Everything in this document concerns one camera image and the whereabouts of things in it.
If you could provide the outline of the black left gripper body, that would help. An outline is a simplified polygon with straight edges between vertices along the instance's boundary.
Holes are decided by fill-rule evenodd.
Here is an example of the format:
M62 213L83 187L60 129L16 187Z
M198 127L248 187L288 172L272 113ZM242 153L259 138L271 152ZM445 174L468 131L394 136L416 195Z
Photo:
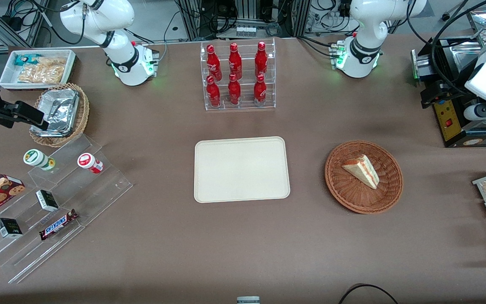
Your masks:
M452 91L453 88L443 80L424 81L424 89L421 92L422 109L447 99Z

